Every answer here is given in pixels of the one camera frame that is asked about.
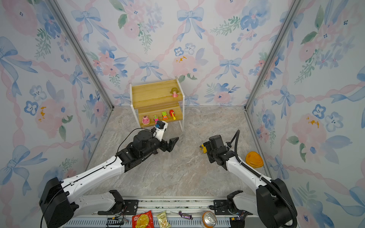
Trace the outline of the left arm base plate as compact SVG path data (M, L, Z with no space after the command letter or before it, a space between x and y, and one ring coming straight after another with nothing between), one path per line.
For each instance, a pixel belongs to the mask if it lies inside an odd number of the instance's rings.
M123 202L116 202L115 205L108 211L98 211L98 215L136 215L138 210L139 200L127 199Z

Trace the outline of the green orange toy truck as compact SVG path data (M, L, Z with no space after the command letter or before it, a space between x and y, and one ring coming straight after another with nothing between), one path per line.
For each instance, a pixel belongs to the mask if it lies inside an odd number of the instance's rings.
M168 115L167 115L166 111L162 112L162 118L163 118L163 120L168 120Z

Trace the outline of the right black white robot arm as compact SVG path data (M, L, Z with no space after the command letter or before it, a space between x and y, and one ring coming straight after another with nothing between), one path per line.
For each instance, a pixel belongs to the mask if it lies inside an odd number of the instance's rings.
M220 135L212 136L200 149L207 154L210 163L217 163L236 175L256 197L245 197L241 190L237 190L227 195L224 204L214 203L210 209L215 214L231 214L233 227L244 227L248 215L258 216L267 228L297 227L298 212L286 184L281 179L273 180L261 174L238 156L239 134L237 131L229 142L223 142Z

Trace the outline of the pink bear donut toy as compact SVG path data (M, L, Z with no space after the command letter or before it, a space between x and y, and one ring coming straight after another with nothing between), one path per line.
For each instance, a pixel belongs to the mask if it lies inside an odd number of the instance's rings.
M142 124L143 125L149 125L150 124L150 118L148 116L143 116Z

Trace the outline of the yellow figure toy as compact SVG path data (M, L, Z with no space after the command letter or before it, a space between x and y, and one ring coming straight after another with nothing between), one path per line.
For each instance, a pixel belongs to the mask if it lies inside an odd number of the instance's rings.
M203 151L204 154L207 153L207 149L206 149L206 147L203 144L200 145L200 149Z

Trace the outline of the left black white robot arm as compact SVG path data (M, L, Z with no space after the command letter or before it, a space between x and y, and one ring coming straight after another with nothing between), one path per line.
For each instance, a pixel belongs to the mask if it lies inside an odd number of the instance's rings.
M42 211L40 224L59 228L74 217L92 212L99 215L123 214L128 206L117 190L100 195L84 194L106 180L137 167L159 151L171 152L179 139L175 137L166 141L163 134L164 130L161 129L140 129L126 148L117 151L106 162L70 178L50 179L39 202Z

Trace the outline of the olive hair doll head toy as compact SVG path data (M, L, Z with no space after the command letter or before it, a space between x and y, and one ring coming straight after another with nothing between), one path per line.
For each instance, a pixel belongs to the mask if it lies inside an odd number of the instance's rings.
M170 91L170 94L172 95L173 98L177 98L178 97L178 93L179 93L179 90L176 87L173 87L171 89L171 91Z

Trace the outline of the red yellow toy excavator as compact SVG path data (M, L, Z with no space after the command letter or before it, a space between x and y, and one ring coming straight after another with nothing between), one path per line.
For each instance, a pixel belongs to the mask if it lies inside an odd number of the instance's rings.
M169 111L170 116L173 118L174 121L176 121L176 115L173 109Z

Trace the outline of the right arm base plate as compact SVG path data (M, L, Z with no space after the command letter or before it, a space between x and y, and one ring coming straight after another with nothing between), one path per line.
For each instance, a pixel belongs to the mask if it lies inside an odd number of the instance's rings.
M229 209L227 200L215 199L213 200L213 209L215 215L234 215L234 213Z

